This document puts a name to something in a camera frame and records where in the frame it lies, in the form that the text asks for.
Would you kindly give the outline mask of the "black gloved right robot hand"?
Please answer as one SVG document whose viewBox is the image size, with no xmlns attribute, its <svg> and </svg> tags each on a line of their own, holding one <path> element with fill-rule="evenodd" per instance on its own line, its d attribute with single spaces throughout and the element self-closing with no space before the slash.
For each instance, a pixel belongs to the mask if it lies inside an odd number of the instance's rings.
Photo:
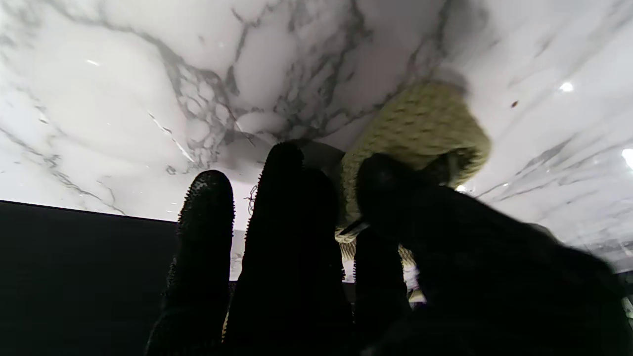
<svg viewBox="0 0 633 356">
<path fill-rule="evenodd" d="M 275 145 L 230 293 L 234 201 L 201 172 L 178 221 L 146 356 L 630 356 L 626 291 L 602 259 L 375 154 L 357 180 L 356 301 L 334 186 Z"/>
</svg>

